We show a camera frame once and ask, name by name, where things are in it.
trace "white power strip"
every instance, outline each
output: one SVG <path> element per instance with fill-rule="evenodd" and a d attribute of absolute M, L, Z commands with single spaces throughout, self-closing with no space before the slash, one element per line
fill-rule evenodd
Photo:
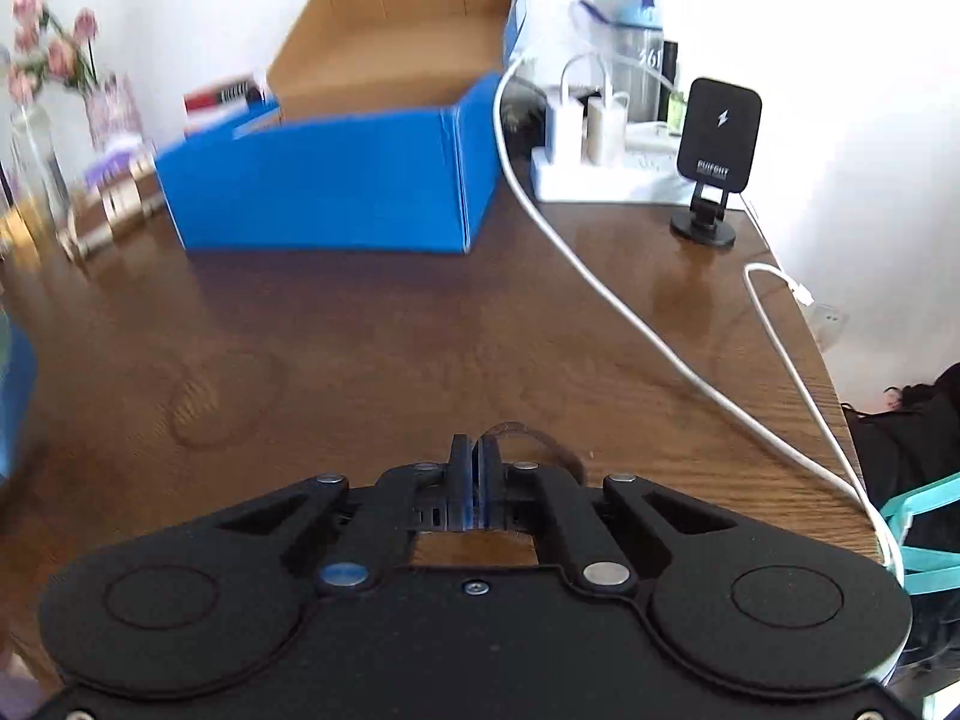
<path fill-rule="evenodd" d="M 530 175 L 536 199 L 689 205 L 694 182 L 677 172 L 679 147 L 680 138 L 667 135 L 659 124 L 630 124 L 627 151 L 619 165 L 599 167 L 586 156 L 579 164 L 560 161 L 554 165 L 543 148 L 534 148 Z M 727 207 L 744 210 L 739 196 L 728 197 Z"/>

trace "white charging cable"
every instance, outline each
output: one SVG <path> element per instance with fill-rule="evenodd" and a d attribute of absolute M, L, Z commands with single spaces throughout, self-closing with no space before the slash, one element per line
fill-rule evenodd
<path fill-rule="evenodd" d="M 570 72 L 570 68 L 573 65 L 584 59 L 595 59 L 597 65 L 599 65 L 600 73 L 603 76 L 603 100 L 604 103 L 608 103 L 613 99 L 613 81 L 611 80 L 610 68 L 607 67 L 607 63 L 604 62 L 600 52 L 597 52 L 596 50 L 578 53 L 578 55 L 571 57 L 568 63 L 563 65 L 563 69 L 560 71 L 560 100 L 563 100 L 564 103 L 569 102 L 570 82 L 566 78 L 566 74 Z"/>
<path fill-rule="evenodd" d="M 834 451 L 834 454 L 837 456 L 837 460 L 840 461 L 843 470 L 846 472 L 849 482 L 844 481 L 839 476 L 834 474 L 832 471 L 829 471 L 821 466 L 816 461 L 808 458 L 800 452 L 798 449 L 795 449 L 793 446 L 789 445 L 773 431 L 768 429 L 766 426 L 761 424 L 755 418 L 750 416 L 745 410 L 741 409 L 736 403 L 731 401 L 723 392 L 715 389 L 714 386 L 704 381 L 689 365 L 684 362 L 680 356 L 664 341 L 659 335 L 654 332 L 654 330 L 646 324 L 640 317 L 637 317 L 637 314 L 632 312 L 631 308 L 624 303 L 620 298 L 618 298 L 611 290 L 604 284 L 594 273 L 583 263 L 583 261 L 574 253 L 570 246 L 560 237 L 560 234 L 550 226 L 549 222 L 536 210 L 536 206 L 530 197 L 527 196 L 526 191 L 520 185 L 520 180 L 517 179 L 512 166 L 510 164 L 510 158 L 507 156 L 507 146 L 503 136 L 503 124 L 500 121 L 500 108 L 503 100 L 503 92 L 507 87 L 507 84 L 510 83 L 510 79 L 514 77 L 517 73 L 517 70 L 520 69 L 520 66 L 531 58 L 531 53 L 525 53 L 520 57 L 517 57 L 514 60 L 510 67 L 507 69 L 506 73 L 503 74 L 500 84 L 496 88 L 496 94 L 493 96 L 493 134 L 496 137 L 496 149 L 500 157 L 500 165 L 503 167 L 504 176 L 507 179 L 507 183 L 510 186 L 511 191 L 517 197 L 517 201 L 520 203 L 520 207 L 525 210 L 526 214 L 529 215 L 531 220 L 534 221 L 534 224 L 541 230 L 542 233 L 549 238 L 557 250 L 562 254 L 566 260 L 570 262 L 570 265 L 573 265 L 573 268 L 576 269 L 578 274 L 582 276 L 584 281 L 587 282 L 597 293 L 606 300 L 607 303 L 610 303 L 616 311 L 627 319 L 627 322 L 630 322 L 637 330 L 640 330 L 640 333 L 647 338 L 647 341 L 656 348 L 659 353 L 661 353 L 666 359 L 670 362 L 673 367 L 675 367 L 680 375 L 683 376 L 686 380 L 693 384 L 696 389 L 699 389 L 705 396 L 710 400 L 720 406 L 723 410 L 733 415 L 737 420 L 749 428 L 752 432 L 764 440 L 767 445 L 773 447 L 776 451 L 784 455 L 787 459 L 794 461 L 794 463 L 803 466 L 804 469 L 815 474 L 819 478 L 823 479 L 829 485 L 832 485 L 837 490 L 840 490 L 844 495 L 848 495 L 859 501 L 864 511 L 869 517 L 872 526 L 874 527 L 875 532 L 877 533 L 877 540 L 880 543 L 880 552 L 883 557 L 884 565 L 894 573 L 896 580 L 900 584 L 904 583 L 904 560 L 901 557 L 901 551 L 899 550 L 899 544 L 896 543 L 896 538 L 894 538 L 893 533 L 891 533 L 889 526 L 883 520 L 883 517 L 880 516 L 880 513 L 877 512 L 877 509 L 870 503 L 870 499 L 867 498 L 866 490 L 864 490 L 863 485 L 859 477 L 856 475 L 856 471 L 853 470 L 853 465 L 850 460 L 848 460 L 846 454 L 843 452 L 843 448 L 839 445 L 836 438 L 830 432 L 829 426 L 827 426 L 826 420 L 824 420 L 823 415 L 820 414 L 819 409 L 816 406 L 812 396 L 810 395 L 809 390 L 803 384 L 803 379 L 800 378 L 796 368 L 793 365 L 793 362 L 790 360 L 789 355 L 784 348 L 784 345 L 776 336 L 776 331 L 773 328 L 773 325 L 770 323 L 769 317 L 763 311 L 763 307 L 760 305 L 760 299 L 757 297 L 757 293 L 754 288 L 752 288 L 752 282 L 750 281 L 750 273 L 753 271 L 759 271 L 760 269 L 765 269 L 772 274 L 776 274 L 780 278 L 784 279 L 788 285 L 790 285 L 791 290 L 794 290 L 795 295 L 800 294 L 803 298 L 807 298 L 809 293 L 805 295 L 800 288 L 800 285 L 797 284 L 793 279 L 784 274 L 782 271 L 774 268 L 774 266 L 769 266 L 764 263 L 751 263 L 746 266 L 744 269 L 744 282 L 747 285 L 748 294 L 751 296 L 752 304 L 755 309 L 757 309 L 757 314 L 760 316 L 760 321 L 763 323 L 764 330 L 767 333 L 767 336 L 770 338 L 771 342 L 774 343 L 774 348 L 776 352 L 781 356 L 781 360 L 784 361 L 784 365 L 787 367 L 787 371 L 790 373 L 791 378 L 793 379 L 794 384 L 796 385 L 798 391 L 800 391 L 800 396 L 803 397 L 803 402 L 805 402 L 808 410 L 813 415 L 814 420 L 817 422 L 817 426 L 820 428 L 821 432 L 824 434 L 824 438 L 827 439 L 827 444 Z M 635 64 L 639 67 L 648 71 L 651 76 L 656 77 L 672 89 L 673 85 L 665 79 L 661 74 L 657 73 L 653 69 L 647 67 L 640 60 L 630 60 L 630 57 L 622 57 L 616 55 L 610 57 L 614 61 L 623 61 L 626 64 Z"/>

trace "artificial flower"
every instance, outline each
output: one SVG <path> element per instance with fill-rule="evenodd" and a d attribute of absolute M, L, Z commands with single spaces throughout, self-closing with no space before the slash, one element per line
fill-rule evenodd
<path fill-rule="evenodd" d="M 47 0 L 13 0 L 13 18 L 21 26 L 31 26 L 40 20 Z"/>
<path fill-rule="evenodd" d="M 77 50 L 64 38 L 55 37 L 51 39 L 50 45 L 47 46 L 47 64 L 51 76 L 69 79 L 70 76 L 73 76 L 74 68 L 77 65 Z"/>
<path fill-rule="evenodd" d="M 32 23 L 29 26 L 18 26 L 13 33 L 13 47 L 18 52 L 31 52 L 40 45 L 40 30 L 37 25 Z"/>
<path fill-rule="evenodd" d="M 88 7 L 81 8 L 73 23 L 73 39 L 86 43 L 97 36 L 97 18 Z"/>
<path fill-rule="evenodd" d="M 33 73 L 24 73 L 17 66 L 12 66 L 8 73 L 7 88 L 17 105 L 27 106 L 34 101 L 37 76 Z"/>

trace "cardboard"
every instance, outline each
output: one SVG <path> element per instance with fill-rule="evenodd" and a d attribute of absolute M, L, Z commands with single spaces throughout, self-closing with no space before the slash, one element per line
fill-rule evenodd
<path fill-rule="evenodd" d="M 267 80 L 287 121 L 453 105 L 502 61 L 512 0 L 310 0 Z"/>
<path fill-rule="evenodd" d="M 522 0 L 307 1 L 267 75 L 277 103 L 157 160 L 184 245 L 468 250 L 524 14 Z M 286 223 L 265 223 L 264 203 Z"/>

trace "wooden table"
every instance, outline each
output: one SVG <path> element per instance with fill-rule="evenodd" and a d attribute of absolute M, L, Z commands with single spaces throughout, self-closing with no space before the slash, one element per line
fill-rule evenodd
<path fill-rule="evenodd" d="M 270 213 L 264 206 L 264 213 Z M 743 263 L 683 242 L 669 209 L 548 208 L 560 234 L 675 350 L 781 437 L 835 466 L 752 312 Z M 93 547 L 322 470 L 354 484 L 444 460 L 450 437 L 518 419 L 578 452 L 597 485 L 635 471 L 865 554 L 863 514 L 771 456 L 680 379 L 503 191 L 469 256 L 311 252 L 187 257 L 168 218 L 87 271 L 3 266 L 3 303 L 40 359 L 25 466 L 0 512 L 0 618 L 42 668 L 35 604 Z M 757 277 L 835 434 L 850 437 L 789 291 Z M 432 539 L 430 560 L 515 560 L 506 541 Z"/>

